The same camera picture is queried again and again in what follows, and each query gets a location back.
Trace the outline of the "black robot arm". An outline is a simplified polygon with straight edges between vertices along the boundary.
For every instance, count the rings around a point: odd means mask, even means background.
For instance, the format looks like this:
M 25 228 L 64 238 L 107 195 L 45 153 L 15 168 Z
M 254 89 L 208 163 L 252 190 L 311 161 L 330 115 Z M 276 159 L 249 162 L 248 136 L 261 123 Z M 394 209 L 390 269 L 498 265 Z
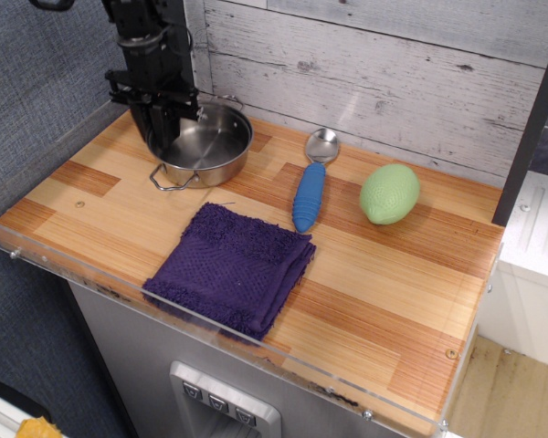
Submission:
M 193 37 L 182 1 L 104 1 L 126 68 L 105 74 L 111 100 L 131 109 L 143 138 L 166 150 L 181 120 L 198 120 Z

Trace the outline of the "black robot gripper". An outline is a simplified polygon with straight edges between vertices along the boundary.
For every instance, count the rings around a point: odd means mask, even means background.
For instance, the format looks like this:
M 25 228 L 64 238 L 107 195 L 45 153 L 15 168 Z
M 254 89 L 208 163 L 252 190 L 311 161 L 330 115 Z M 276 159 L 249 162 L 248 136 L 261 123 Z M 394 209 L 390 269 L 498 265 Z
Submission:
M 165 36 L 120 37 L 118 46 L 126 69 L 105 74 L 111 99 L 131 105 L 145 142 L 154 134 L 158 148 L 168 150 L 180 135 L 180 118 L 198 118 L 197 89 L 183 76 L 184 55 Z

